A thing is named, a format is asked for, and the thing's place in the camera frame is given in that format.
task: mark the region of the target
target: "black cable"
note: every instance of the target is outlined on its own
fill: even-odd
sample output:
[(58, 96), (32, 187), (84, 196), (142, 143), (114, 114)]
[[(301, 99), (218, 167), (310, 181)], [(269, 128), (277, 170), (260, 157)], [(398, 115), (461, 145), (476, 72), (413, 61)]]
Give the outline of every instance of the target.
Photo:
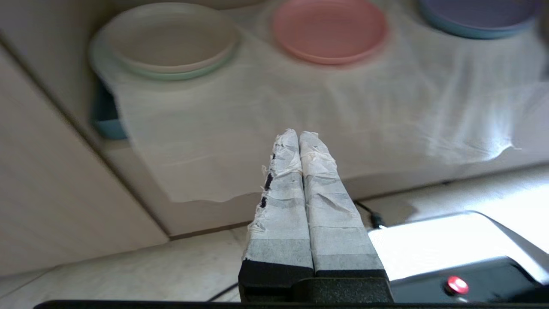
[(364, 209), (368, 213), (370, 213), (370, 223), (372, 223), (372, 226), (375, 229), (384, 229), (385, 228), (385, 222), (383, 221), (383, 218), (380, 213), (375, 212), (368, 208), (366, 205), (364, 205), (361, 202), (355, 201), (355, 205), (359, 206), (360, 208)]
[(217, 293), (216, 295), (212, 296), (210, 299), (206, 300), (206, 302), (210, 302), (210, 301), (214, 301), (214, 300), (218, 299), (219, 297), (221, 297), (221, 296), (227, 294), (228, 292), (232, 291), (237, 286), (238, 286), (238, 282), (231, 285), (231, 286), (229, 286), (225, 290), (222, 290), (221, 292)]

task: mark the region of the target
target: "white plate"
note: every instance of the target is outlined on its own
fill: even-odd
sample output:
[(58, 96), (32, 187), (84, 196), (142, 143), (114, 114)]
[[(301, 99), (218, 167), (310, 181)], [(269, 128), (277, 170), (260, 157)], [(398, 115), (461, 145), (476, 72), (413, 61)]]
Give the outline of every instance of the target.
[(220, 12), (197, 4), (155, 3), (130, 9), (106, 27), (107, 44), (127, 65), (157, 73), (198, 70), (224, 59), (238, 32)]

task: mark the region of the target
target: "plate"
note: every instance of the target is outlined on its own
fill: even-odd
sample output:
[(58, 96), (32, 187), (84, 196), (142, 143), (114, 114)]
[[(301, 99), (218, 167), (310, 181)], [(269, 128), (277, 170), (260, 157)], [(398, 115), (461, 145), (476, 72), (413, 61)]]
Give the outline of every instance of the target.
[(225, 59), (238, 41), (233, 22), (197, 4), (155, 3), (123, 12), (106, 27), (111, 52), (128, 67), (182, 73)]
[(273, 33), (289, 53), (320, 64), (362, 60), (388, 34), (383, 13), (364, 0), (289, 0), (273, 16)]
[(186, 79), (193, 79), (197, 78), (206, 74), (210, 74), (213, 71), (219, 69), (220, 67), (224, 66), (226, 63), (228, 63), (236, 53), (237, 46), (235, 46), (229, 54), (227, 54), (223, 59), (220, 61), (211, 64), (207, 67), (200, 68), (198, 70), (193, 71), (187, 71), (187, 72), (181, 72), (181, 73), (158, 73), (153, 72), (149, 70), (143, 70), (138, 67), (127, 67), (128, 70), (141, 75), (145, 76), (147, 78), (156, 79), (156, 80), (186, 80)]
[(541, 6), (538, 0), (420, 0), (420, 10), (433, 26), (469, 38), (517, 34), (535, 22)]

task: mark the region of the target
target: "white tablecloth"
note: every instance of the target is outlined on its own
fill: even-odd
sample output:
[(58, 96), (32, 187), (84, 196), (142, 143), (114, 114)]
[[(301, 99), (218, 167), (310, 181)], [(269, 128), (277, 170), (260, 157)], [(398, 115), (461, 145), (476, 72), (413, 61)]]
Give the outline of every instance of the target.
[(132, 147), (172, 201), (260, 192), (260, 167), (286, 128), (318, 132), (342, 179), (489, 160), (512, 146), (517, 121), (549, 93), (535, 29), (469, 40), (426, 25), (411, 2), (379, 1), (391, 30), (384, 50), (324, 67), (273, 42), (278, 4), (225, 11), (240, 27), (239, 51), (194, 80), (133, 75), (112, 59), (101, 32), (94, 38), (92, 65), (115, 95)]

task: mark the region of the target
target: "teal container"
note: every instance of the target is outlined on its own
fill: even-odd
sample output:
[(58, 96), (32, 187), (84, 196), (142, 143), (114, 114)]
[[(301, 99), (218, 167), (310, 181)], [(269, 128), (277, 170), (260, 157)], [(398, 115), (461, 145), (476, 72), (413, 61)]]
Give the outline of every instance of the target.
[(91, 122), (105, 139), (125, 140), (128, 138), (120, 122), (114, 97), (101, 82), (97, 87), (96, 99), (93, 102)]

